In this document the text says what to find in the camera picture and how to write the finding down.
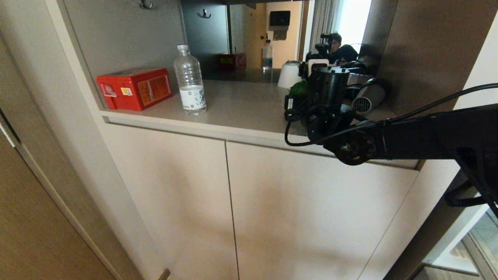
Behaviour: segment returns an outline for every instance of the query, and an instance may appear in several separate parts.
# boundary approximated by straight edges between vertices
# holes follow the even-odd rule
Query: black cable
[[[334,138],[336,136],[339,136],[339,135],[347,133],[347,132],[351,132],[351,131],[355,131],[355,130],[360,130],[360,129],[366,129],[366,128],[372,128],[372,127],[375,127],[377,125],[377,123],[368,123],[368,124],[365,124],[365,125],[353,126],[353,127],[349,127],[349,128],[347,128],[345,130],[341,130],[339,132],[336,132],[334,134],[325,136],[325,137],[317,139],[317,140],[308,141],[308,142],[302,142],[302,143],[291,143],[291,142],[289,142],[289,139],[288,139],[290,124],[291,123],[287,123],[287,127],[285,128],[284,140],[285,140],[285,143],[287,145],[292,146],[292,147],[303,147],[303,146],[309,146],[309,145],[317,144],[317,143],[329,140],[331,138]]]
[[[468,93],[471,93],[471,92],[475,92],[475,91],[484,90],[484,89],[492,89],[492,88],[498,88],[498,83],[475,86],[475,87],[468,88],[466,90],[459,91],[459,92],[454,93],[452,95],[449,95],[449,96],[447,96],[445,98],[442,98],[442,99],[440,99],[440,100],[438,100],[436,102],[433,102],[433,103],[431,103],[429,105],[426,105],[426,106],[424,106],[424,107],[422,107],[420,109],[417,109],[417,110],[415,110],[415,111],[413,111],[411,113],[405,114],[403,116],[400,116],[400,117],[397,117],[397,118],[394,118],[394,119],[388,119],[386,121],[388,121],[390,123],[398,122],[398,121],[410,118],[413,115],[419,114],[419,113],[421,113],[423,111],[426,111],[426,110],[428,110],[428,109],[430,109],[432,107],[435,107],[437,105],[443,104],[444,102],[447,102],[447,101],[452,100],[454,98],[460,97],[462,95],[465,95],[465,94],[468,94]],[[345,130],[341,130],[341,131],[339,131],[337,133],[334,133],[334,134],[322,137],[320,139],[313,140],[313,141],[308,141],[308,142],[301,142],[301,143],[291,143],[291,142],[289,142],[288,136],[289,136],[290,124],[291,123],[288,122],[287,123],[287,127],[285,128],[285,134],[284,134],[285,143],[287,145],[293,146],[293,147],[302,147],[302,146],[309,146],[309,145],[317,144],[317,143],[320,143],[320,142],[323,142],[323,141],[327,141],[329,139],[332,139],[332,138],[334,138],[336,136],[339,136],[339,135],[347,133],[347,132],[351,132],[351,131],[355,131],[355,130],[360,130],[360,129],[365,129],[365,128],[372,128],[372,127],[375,127],[378,123],[368,123],[368,124],[359,125],[359,126],[352,126],[352,127],[349,127],[349,128],[347,128]]]
[[[414,115],[422,113],[422,112],[424,112],[424,111],[426,111],[426,110],[428,110],[430,108],[433,108],[433,107],[435,107],[437,105],[441,105],[441,104],[443,104],[443,103],[445,103],[447,101],[450,101],[450,100],[452,100],[454,98],[457,98],[457,97],[460,97],[462,95],[465,95],[465,94],[468,94],[468,93],[471,93],[471,92],[475,92],[475,91],[479,91],[479,90],[492,89],[492,88],[498,88],[498,83],[475,86],[475,87],[472,87],[472,88],[468,88],[466,90],[459,91],[459,92],[454,93],[452,95],[449,95],[449,96],[447,96],[445,98],[442,98],[442,99],[440,99],[440,100],[438,100],[436,102],[433,102],[433,103],[431,103],[429,105],[425,105],[424,107],[419,108],[419,109],[417,109],[417,110],[415,110],[413,112],[410,112],[410,113],[405,114],[403,116],[396,117],[394,119],[390,119],[390,120],[388,120],[388,122],[394,123],[394,122],[397,122],[397,121],[408,119],[408,118],[410,118],[410,117],[412,117]]]

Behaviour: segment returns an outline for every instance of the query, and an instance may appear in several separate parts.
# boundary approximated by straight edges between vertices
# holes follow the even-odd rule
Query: wall hook
[[[147,9],[147,10],[152,9],[152,6],[154,6],[154,3],[150,2],[150,5],[147,7],[145,5],[145,0],[138,0],[138,3],[140,4],[140,8]]]
[[[211,14],[208,15],[208,11],[206,9],[202,9],[202,12],[204,13],[204,15],[201,15],[200,13],[197,13],[200,17],[202,18],[210,18],[211,17]]]

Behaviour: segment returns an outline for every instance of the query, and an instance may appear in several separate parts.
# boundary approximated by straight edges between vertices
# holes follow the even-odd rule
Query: person
[[[332,33],[330,43],[329,61],[331,64],[342,65],[348,61],[356,61],[358,53],[350,45],[343,45],[342,37],[337,33]]]

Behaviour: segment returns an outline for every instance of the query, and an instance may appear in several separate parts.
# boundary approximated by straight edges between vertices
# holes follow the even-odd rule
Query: white cabinet
[[[357,279],[418,174],[232,142],[227,158],[241,280]]]
[[[189,280],[238,279],[225,142],[104,126],[104,140],[167,267]]]

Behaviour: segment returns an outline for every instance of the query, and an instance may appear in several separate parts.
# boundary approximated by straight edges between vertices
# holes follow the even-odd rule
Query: wooden door
[[[115,279],[1,134],[0,279]]]
[[[418,174],[232,142],[227,158],[241,280],[358,279]]]

